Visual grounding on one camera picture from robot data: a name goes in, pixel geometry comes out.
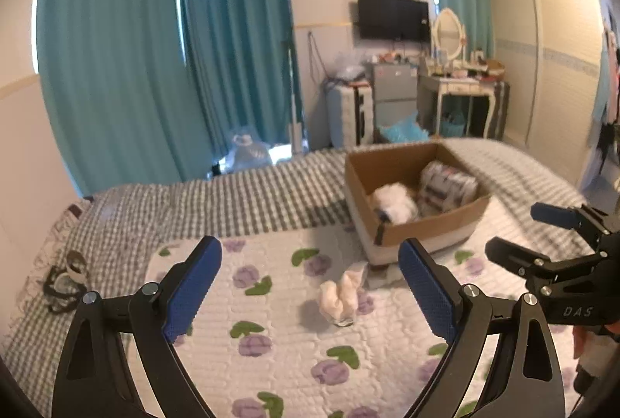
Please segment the person's right hand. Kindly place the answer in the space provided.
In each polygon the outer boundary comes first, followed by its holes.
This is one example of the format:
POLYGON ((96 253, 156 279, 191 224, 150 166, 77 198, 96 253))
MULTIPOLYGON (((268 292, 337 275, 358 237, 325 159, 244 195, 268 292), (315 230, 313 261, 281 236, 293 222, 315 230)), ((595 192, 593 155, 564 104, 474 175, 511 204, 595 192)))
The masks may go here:
POLYGON ((614 354, 618 350, 619 323, 605 326, 610 335, 596 334, 585 326, 574 326, 574 359, 589 376, 599 378, 605 374, 614 354))

